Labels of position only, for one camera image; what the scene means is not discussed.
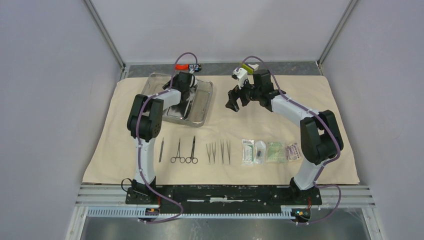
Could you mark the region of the green white brush tool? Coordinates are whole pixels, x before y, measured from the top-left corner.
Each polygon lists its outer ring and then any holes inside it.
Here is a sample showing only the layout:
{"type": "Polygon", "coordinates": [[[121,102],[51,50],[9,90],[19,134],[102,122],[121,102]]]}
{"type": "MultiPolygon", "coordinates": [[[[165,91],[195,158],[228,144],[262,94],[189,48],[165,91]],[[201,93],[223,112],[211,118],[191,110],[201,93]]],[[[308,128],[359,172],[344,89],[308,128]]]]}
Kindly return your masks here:
{"type": "Polygon", "coordinates": [[[252,75],[255,71],[259,69],[258,64],[252,64],[252,63],[243,63],[241,67],[245,69],[250,75],[252,75]]]}

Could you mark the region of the stainless steel tray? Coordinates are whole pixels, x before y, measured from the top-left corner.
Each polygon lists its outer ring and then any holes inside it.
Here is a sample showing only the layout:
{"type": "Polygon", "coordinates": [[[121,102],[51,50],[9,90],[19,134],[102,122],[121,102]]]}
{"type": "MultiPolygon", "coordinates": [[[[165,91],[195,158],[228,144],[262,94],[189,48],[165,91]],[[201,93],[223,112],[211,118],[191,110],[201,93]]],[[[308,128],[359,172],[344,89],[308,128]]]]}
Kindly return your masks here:
{"type": "Polygon", "coordinates": [[[186,120],[189,116],[191,108],[196,98],[198,86],[191,87],[187,91],[183,91],[180,96],[179,104],[172,105],[163,111],[163,115],[170,118],[178,118],[186,120]]]}

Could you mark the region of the wire mesh steel basket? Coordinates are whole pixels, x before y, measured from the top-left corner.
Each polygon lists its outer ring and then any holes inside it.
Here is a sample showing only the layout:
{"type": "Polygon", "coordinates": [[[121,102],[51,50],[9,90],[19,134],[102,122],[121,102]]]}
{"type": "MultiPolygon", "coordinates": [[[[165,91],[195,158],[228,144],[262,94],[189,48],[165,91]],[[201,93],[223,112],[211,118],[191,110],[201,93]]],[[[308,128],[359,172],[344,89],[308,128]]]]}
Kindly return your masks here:
{"type": "MultiPolygon", "coordinates": [[[[162,73],[152,73],[143,89],[141,94],[142,95],[152,95],[159,92],[162,92],[163,85],[165,85],[167,82],[170,81],[171,76],[168,74],[162,74],[162,73]]],[[[213,95],[213,83],[210,81],[205,80],[198,80],[197,81],[197,91],[196,96],[192,105],[192,108],[190,110],[190,113],[188,115],[187,119],[179,119],[179,118],[173,118],[164,116],[162,119],[165,122],[179,124],[179,125],[185,125],[190,127],[199,128],[204,125],[207,113],[209,110],[210,102],[213,95]]]]}

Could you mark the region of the white pouch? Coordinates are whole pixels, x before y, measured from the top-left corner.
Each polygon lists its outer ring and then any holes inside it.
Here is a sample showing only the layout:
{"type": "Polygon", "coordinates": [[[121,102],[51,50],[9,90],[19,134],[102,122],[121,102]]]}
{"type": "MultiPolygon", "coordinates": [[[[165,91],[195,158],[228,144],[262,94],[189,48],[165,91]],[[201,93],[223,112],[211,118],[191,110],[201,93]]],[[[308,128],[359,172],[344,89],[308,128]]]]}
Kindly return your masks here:
{"type": "Polygon", "coordinates": [[[254,165],[255,142],[252,139],[242,139],[242,159],[241,164],[244,166],[254,165]]]}

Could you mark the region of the beige cloth wrap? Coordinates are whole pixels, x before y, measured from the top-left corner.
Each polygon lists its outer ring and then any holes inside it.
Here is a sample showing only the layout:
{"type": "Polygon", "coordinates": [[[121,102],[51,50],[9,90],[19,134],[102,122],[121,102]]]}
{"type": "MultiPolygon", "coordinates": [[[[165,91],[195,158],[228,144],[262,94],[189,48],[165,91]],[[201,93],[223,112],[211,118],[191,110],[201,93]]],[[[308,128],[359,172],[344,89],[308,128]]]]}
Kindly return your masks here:
{"type": "MultiPolygon", "coordinates": [[[[213,95],[204,125],[190,127],[163,122],[154,145],[154,171],[159,185],[287,185],[298,172],[301,161],[242,165],[242,139],[264,142],[300,142],[300,130],[285,117],[250,102],[234,112],[225,107],[228,91],[236,81],[230,76],[203,76],[213,83],[213,95]],[[194,156],[197,164],[171,163],[177,153],[191,154],[196,137],[194,156]],[[161,141],[164,138],[162,160],[159,163],[161,141]],[[222,164],[220,140],[231,142],[231,164],[222,164]],[[209,164],[206,145],[216,142],[216,163],[209,164]]],[[[316,111],[334,112],[344,143],[338,160],[328,164],[318,179],[319,184],[356,185],[359,177],[355,159],[336,101],[324,76],[277,76],[280,87],[300,104],[316,111]]],[[[118,184],[133,178],[137,172],[136,146],[127,129],[129,113],[137,94],[147,82],[146,77],[128,77],[119,81],[114,90],[99,142],[83,175],[83,182],[118,184]]]]}

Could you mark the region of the clear plastic bag item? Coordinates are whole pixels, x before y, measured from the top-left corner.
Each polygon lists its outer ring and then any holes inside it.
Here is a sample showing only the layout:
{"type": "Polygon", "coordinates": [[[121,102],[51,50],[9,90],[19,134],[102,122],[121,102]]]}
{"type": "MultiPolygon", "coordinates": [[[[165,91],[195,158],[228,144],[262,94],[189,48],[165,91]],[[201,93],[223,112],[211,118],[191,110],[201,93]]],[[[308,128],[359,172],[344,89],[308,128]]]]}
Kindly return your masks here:
{"type": "Polygon", "coordinates": [[[267,145],[264,141],[258,140],[254,143],[254,147],[255,147],[254,163],[258,165],[263,165],[265,162],[267,145]]]}

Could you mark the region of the long steel tweezers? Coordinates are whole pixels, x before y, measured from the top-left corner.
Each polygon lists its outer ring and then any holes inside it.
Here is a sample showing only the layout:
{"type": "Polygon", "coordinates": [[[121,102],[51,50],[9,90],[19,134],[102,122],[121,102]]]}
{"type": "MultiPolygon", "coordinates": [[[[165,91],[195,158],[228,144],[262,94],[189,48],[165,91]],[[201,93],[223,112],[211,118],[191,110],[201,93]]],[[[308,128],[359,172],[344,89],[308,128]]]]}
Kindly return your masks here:
{"type": "Polygon", "coordinates": [[[224,165],[227,163],[228,165],[231,164],[231,141],[223,139],[220,140],[220,157],[221,157],[221,163],[224,165]]]}

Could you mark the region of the steel scalpel handle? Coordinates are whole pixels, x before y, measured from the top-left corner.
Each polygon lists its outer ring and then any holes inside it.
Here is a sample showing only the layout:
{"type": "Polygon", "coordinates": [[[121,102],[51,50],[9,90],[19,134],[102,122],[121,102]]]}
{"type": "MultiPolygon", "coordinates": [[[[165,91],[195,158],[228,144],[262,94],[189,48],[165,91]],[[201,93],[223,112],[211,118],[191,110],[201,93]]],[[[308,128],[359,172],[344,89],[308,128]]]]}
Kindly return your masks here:
{"type": "Polygon", "coordinates": [[[162,137],[161,145],[160,145],[160,152],[159,152],[159,159],[158,159],[158,162],[159,162],[159,163],[161,163],[161,162],[162,162],[163,149],[164,149],[164,137],[162,137]]]}

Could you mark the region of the steel surgical forceps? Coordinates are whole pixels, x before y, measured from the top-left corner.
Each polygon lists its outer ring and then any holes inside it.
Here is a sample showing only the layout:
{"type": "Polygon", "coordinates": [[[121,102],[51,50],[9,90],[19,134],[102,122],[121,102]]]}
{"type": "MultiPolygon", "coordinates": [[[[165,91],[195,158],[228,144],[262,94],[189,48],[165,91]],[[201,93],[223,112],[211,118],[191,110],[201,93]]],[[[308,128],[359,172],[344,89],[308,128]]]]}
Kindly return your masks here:
{"type": "Polygon", "coordinates": [[[206,145],[206,153],[208,157],[208,163],[215,164],[216,163],[216,153],[217,153],[217,145],[216,142],[208,143],[206,145]]]}

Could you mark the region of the green printed gauze packet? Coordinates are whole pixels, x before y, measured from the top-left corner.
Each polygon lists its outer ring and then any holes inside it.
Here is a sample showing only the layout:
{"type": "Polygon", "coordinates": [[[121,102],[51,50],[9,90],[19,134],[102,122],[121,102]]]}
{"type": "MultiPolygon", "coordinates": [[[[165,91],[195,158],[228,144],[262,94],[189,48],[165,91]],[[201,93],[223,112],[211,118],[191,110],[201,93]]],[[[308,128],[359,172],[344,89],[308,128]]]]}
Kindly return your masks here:
{"type": "Polygon", "coordinates": [[[286,163],[287,162],[286,144],[284,142],[275,142],[275,141],[268,142],[266,162],[267,163],[286,163]]]}

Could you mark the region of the dark packet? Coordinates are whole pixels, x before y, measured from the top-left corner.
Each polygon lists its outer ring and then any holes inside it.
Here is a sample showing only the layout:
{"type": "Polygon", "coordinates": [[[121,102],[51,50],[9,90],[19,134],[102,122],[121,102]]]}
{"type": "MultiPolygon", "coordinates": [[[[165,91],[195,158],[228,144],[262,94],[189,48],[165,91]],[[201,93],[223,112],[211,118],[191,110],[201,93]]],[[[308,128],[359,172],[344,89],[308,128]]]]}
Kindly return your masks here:
{"type": "Polygon", "coordinates": [[[288,163],[297,162],[303,159],[302,151],[297,142],[286,146],[286,161],[288,163]]]}

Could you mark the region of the steel surgical scissors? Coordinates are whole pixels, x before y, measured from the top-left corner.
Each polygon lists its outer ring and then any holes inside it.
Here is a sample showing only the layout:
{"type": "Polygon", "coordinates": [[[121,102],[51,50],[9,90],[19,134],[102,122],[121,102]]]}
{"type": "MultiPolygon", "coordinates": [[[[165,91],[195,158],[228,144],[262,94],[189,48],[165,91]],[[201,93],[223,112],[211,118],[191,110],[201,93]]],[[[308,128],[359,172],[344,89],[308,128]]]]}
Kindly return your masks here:
{"type": "Polygon", "coordinates": [[[197,164],[199,162],[198,158],[195,157],[195,148],[196,148],[196,137],[193,137],[190,156],[185,158],[185,163],[187,164],[197,164]]]}

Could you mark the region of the steel hemostat clamp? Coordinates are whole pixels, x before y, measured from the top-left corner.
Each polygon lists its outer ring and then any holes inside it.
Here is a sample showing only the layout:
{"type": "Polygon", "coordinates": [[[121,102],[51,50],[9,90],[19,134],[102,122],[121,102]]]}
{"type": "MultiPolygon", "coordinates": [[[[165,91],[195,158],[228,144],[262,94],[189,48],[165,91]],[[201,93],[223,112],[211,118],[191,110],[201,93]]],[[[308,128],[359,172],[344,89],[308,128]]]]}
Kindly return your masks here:
{"type": "Polygon", "coordinates": [[[178,140],[178,145],[177,145],[177,152],[175,156],[172,156],[170,158],[170,162],[172,164],[176,163],[176,162],[180,162],[180,163],[185,163],[186,162],[186,158],[181,156],[181,139],[178,140]]]}

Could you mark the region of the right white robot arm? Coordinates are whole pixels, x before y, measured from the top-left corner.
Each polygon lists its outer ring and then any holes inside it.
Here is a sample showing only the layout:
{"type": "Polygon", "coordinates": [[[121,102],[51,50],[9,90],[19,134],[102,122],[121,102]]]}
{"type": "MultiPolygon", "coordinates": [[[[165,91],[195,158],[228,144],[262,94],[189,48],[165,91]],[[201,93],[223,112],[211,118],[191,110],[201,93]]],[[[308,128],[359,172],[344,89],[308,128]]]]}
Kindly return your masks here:
{"type": "Polygon", "coordinates": [[[300,147],[303,161],[297,174],[289,183],[289,199],[302,204],[309,198],[324,167],[340,157],[344,143],[335,114],[330,110],[315,111],[293,100],[279,87],[275,76],[268,69],[253,72],[253,83],[248,80],[248,71],[236,68],[231,77],[237,85],[228,92],[225,107],[238,112],[249,102],[290,120],[300,129],[300,147]]]}

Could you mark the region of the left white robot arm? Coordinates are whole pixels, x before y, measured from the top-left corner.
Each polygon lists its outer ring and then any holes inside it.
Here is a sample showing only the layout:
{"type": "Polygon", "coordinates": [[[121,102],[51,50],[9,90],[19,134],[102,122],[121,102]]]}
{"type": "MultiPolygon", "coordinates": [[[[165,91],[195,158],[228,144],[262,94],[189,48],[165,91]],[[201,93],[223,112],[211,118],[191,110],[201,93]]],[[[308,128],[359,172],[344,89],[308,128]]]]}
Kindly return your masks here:
{"type": "Polygon", "coordinates": [[[151,95],[137,94],[127,120],[127,129],[136,146],[137,170],[130,190],[145,204],[157,198],[154,149],[159,135],[163,111],[187,100],[198,80],[192,73],[179,72],[164,86],[163,91],[151,95]]]}

